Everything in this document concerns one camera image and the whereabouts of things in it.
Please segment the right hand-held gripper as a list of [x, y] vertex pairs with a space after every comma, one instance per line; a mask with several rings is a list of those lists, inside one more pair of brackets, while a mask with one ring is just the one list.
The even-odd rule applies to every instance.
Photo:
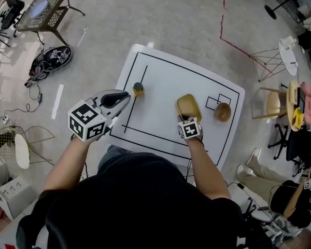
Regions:
[[177, 129], [180, 137], [184, 140], [198, 139], [203, 141], [203, 129], [197, 118], [194, 116], [178, 115]]

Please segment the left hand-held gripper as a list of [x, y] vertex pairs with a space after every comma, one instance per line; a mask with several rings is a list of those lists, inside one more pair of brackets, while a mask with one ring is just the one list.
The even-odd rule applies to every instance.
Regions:
[[83, 142], [98, 139], [111, 130], [130, 99], [126, 91], [102, 90], [92, 98], [79, 101], [68, 111], [68, 127]]

